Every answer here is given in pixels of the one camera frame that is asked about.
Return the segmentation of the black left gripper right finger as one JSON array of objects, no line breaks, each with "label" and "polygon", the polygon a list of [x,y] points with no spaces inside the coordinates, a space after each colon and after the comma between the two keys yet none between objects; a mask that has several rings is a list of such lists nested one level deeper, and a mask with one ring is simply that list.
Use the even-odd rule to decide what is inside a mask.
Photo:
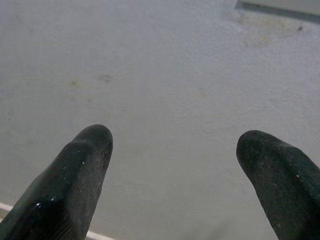
[{"label": "black left gripper right finger", "polygon": [[238,139],[236,157],[278,239],[320,238],[320,169],[302,150],[249,130]]}]

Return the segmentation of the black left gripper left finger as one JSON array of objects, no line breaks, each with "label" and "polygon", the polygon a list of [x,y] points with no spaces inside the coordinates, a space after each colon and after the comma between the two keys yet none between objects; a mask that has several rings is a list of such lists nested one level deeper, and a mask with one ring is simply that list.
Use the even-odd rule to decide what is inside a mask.
[{"label": "black left gripper left finger", "polygon": [[84,240],[113,151],[104,125],[86,127],[24,191],[0,223],[2,240]]}]

